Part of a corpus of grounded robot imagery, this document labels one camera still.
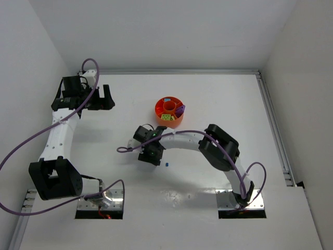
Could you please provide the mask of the purple curved lego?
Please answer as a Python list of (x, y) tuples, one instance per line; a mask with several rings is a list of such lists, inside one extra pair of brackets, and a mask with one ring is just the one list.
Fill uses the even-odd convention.
[(175, 115), (179, 118), (184, 113), (184, 111), (185, 105), (182, 105), (175, 110)]

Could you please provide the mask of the bright green lego brick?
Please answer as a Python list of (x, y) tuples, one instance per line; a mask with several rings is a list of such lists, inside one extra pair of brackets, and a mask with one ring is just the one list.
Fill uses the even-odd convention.
[(171, 114), (162, 114), (161, 119), (164, 120), (164, 121), (170, 121)]

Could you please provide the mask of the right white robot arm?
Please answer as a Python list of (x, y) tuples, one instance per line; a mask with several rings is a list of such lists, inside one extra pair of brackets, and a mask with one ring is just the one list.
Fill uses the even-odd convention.
[(129, 147), (140, 149), (138, 160), (159, 166), (166, 149), (187, 149), (202, 153), (209, 164), (222, 171), (232, 187), (236, 202), (245, 207), (249, 204), (254, 183), (241, 166), (236, 166), (239, 143), (215, 124), (205, 130), (174, 130), (165, 126), (146, 129), (139, 126)]

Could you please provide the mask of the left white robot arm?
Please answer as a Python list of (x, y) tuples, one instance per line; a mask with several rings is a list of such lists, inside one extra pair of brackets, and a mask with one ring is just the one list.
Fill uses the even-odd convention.
[(88, 110), (111, 110), (115, 106), (108, 85), (103, 86), (104, 95), (99, 95), (94, 86), (96, 76), (96, 70), (88, 70), (82, 75), (62, 78), (52, 103), (53, 128), (38, 161), (29, 165), (30, 177), (44, 201), (102, 190), (101, 179), (83, 177), (70, 160), (74, 131), (81, 119), (81, 112), (74, 111), (80, 105)]

